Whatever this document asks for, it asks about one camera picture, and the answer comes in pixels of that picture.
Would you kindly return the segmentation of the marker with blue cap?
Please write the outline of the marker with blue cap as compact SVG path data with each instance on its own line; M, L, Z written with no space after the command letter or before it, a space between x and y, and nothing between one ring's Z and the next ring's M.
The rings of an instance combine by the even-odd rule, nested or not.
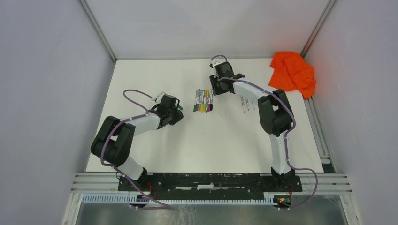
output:
M250 111L250 104L249 104L249 100L247 98L245 98L245 104L246 104L247 111Z

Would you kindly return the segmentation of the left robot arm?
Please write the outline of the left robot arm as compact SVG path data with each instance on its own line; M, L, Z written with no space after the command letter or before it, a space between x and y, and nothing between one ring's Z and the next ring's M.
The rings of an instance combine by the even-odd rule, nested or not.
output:
M105 166L130 178L130 186L142 191L147 186L146 169L131 156L133 138L144 132L174 125L183 118L180 100L164 94L147 113L126 119L108 116L91 144L91 153Z

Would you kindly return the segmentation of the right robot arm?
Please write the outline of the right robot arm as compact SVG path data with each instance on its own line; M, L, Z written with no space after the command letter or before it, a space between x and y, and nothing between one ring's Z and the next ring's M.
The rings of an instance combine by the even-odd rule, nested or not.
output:
M250 82L243 74L235 74L227 62L211 60L214 74L209 77L214 95L238 94L257 105L260 125L269 135L272 150L271 186L284 191L295 176L287 151L287 134L295 127L295 119L286 93L270 91Z

